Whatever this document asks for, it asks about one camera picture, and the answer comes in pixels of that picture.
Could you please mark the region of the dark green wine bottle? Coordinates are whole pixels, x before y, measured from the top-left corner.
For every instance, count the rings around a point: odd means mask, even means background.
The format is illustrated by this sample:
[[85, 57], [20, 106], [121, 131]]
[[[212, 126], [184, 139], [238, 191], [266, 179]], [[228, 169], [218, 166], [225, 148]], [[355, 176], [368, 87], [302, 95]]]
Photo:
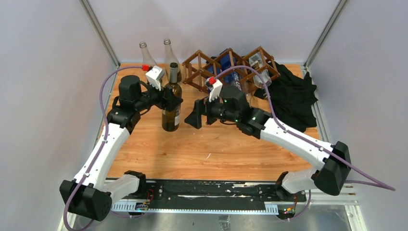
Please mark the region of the dark green wine bottle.
[[162, 110], [162, 128], [168, 132], [176, 131], [180, 125], [181, 102], [177, 98], [181, 99], [182, 89], [178, 83], [181, 80], [178, 66], [175, 62], [170, 63], [169, 82], [165, 85], [165, 96], [168, 96], [169, 102]]

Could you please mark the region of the clear bottle with black label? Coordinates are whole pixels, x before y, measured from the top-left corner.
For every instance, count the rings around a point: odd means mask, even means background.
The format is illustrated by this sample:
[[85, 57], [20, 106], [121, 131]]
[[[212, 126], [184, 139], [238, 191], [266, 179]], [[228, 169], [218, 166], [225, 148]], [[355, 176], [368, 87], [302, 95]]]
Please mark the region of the clear bottle with black label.
[[164, 41], [164, 46], [165, 46], [165, 71], [166, 71], [166, 76], [167, 80], [169, 80], [170, 77], [170, 64], [171, 63], [176, 63], [178, 65], [178, 73], [177, 73], [177, 83], [182, 82], [182, 74], [181, 74], [181, 66], [180, 63], [175, 56], [172, 47], [171, 47], [171, 40], [169, 38], [165, 38]]

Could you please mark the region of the tall clear glass bottle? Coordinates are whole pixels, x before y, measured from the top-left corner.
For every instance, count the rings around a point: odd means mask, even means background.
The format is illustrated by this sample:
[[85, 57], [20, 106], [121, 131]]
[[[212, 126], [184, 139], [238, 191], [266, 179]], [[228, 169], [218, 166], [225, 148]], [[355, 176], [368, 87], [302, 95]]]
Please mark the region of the tall clear glass bottle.
[[139, 47], [142, 53], [142, 62], [143, 64], [146, 64], [148, 66], [156, 66], [157, 62], [154, 60], [154, 58], [151, 56], [146, 42], [142, 41], [139, 43]]

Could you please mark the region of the blue labelled clear bottle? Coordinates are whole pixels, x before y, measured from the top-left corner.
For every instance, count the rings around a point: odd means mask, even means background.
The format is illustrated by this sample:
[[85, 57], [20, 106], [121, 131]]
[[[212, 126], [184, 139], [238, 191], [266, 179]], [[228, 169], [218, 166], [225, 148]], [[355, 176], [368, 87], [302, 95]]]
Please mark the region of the blue labelled clear bottle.
[[[221, 70], [225, 71], [226, 69], [235, 66], [237, 64], [237, 60], [234, 56], [234, 52], [231, 48], [225, 49], [223, 51], [223, 56], [220, 59]], [[247, 87], [245, 84], [241, 83], [240, 80], [242, 79], [241, 75], [234, 69], [229, 74], [224, 75], [224, 81], [228, 85], [234, 85], [238, 89], [242, 90], [243, 92], [247, 93]]]

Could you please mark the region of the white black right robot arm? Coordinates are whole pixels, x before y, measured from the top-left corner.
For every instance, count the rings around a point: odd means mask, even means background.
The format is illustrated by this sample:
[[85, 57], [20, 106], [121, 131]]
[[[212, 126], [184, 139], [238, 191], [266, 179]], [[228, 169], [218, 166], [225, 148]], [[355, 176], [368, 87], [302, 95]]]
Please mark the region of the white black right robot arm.
[[351, 170], [348, 146], [316, 140], [297, 130], [290, 131], [272, 114], [251, 107], [237, 87], [216, 88], [208, 97], [196, 100], [193, 111], [184, 120], [196, 129], [202, 127], [202, 116], [208, 125], [217, 120], [234, 122], [244, 134], [269, 141], [306, 160], [312, 167], [297, 172], [282, 172], [275, 182], [275, 195], [287, 201], [293, 194], [312, 189], [337, 196]]

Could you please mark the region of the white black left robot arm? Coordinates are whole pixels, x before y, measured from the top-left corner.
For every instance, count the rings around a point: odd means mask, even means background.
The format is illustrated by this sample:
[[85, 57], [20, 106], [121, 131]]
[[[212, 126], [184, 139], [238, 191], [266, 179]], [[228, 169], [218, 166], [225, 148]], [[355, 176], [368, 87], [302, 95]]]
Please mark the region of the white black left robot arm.
[[171, 112], [183, 100], [169, 86], [163, 87], [156, 77], [147, 77], [147, 82], [143, 82], [138, 76], [125, 76], [118, 91], [89, 158], [72, 180], [63, 180], [60, 185], [64, 214], [102, 221], [112, 205], [123, 197], [131, 194], [141, 199], [147, 194], [146, 177], [140, 172], [129, 170], [109, 184], [105, 184], [105, 178], [118, 151], [140, 121], [141, 112], [153, 106]]

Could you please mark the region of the brown wooden wine rack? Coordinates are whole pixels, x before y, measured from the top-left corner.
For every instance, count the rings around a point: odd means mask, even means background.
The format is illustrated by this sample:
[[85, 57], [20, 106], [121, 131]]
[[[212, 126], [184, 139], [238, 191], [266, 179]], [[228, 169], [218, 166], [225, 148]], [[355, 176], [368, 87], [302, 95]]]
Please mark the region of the brown wooden wine rack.
[[274, 57], [261, 46], [244, 56], [231, 48], [216, 57], [197, 50], [182, 63], [182, 73], [185, 77], [183, 84], [199, 91], [206, 89], [206, 80], [220, 75], [218, 79], [224, 85], [234, 85], [247, 93], [263, 88], [262, 82], [270, 85], [281, 76]]

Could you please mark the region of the clear square glass bottle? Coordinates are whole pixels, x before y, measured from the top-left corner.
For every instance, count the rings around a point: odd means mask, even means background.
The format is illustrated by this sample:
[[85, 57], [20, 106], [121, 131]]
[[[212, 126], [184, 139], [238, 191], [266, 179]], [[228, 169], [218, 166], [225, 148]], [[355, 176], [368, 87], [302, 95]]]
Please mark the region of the clear square glass bottle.
[[[253, 69], [259, 69], [264, 66], [264, 61], [262, 60], [260, 52], [257, 52], [253, 56], [249, 58], [249, 64]], [[261, 78], [259, 78], [258, 75], [254, 75], [252, 80], [254, 81], [254, 85], [258, 88], [261, 89], [260, 93], [251, 93], [250, 88], [251, 88], [251, 82], [247, 81], [247, 86], [246, 86], [246, 93], [250, 93], [251, 95], [255, 95], [256, 97], [260, 99], [266, 99], [266, 92], [264, 90], [264, 85], [263, 82], [266, 84], [267, 87], [269, 87], [272, 83], [271, 78], [269, 76], [269, 72], [267, 69], [263, 71], [257, 71], [260, 75]]]

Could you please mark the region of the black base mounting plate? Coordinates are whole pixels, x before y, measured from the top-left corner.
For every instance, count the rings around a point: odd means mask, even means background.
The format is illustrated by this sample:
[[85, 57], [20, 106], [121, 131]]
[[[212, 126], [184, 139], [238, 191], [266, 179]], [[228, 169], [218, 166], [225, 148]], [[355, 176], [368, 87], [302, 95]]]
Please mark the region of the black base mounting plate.
[[222, 180], [149, 180], [144, 192], [129, 195], [130, 199], [150, 203], [150, 209], [188, 211], [261, 211], [265, 203], [289, 206], [306, 202], [305, 192], [283, 198], [275, 192], [274, 182]]

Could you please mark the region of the black cloth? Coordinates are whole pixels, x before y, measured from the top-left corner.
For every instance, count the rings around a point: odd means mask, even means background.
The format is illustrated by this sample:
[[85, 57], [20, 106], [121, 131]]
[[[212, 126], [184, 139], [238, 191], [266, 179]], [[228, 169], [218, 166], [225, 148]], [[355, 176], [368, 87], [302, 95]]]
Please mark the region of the black cloth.
[[312, 105], [318, 101], [315, 96], [317, 86], [312, 83], [310, 73], [303, 78], [294, 75], [285, 65], [275, 63], [280, 77], [268, 87], [274, 113], [288, 126], [305, 132], [317, 126]]

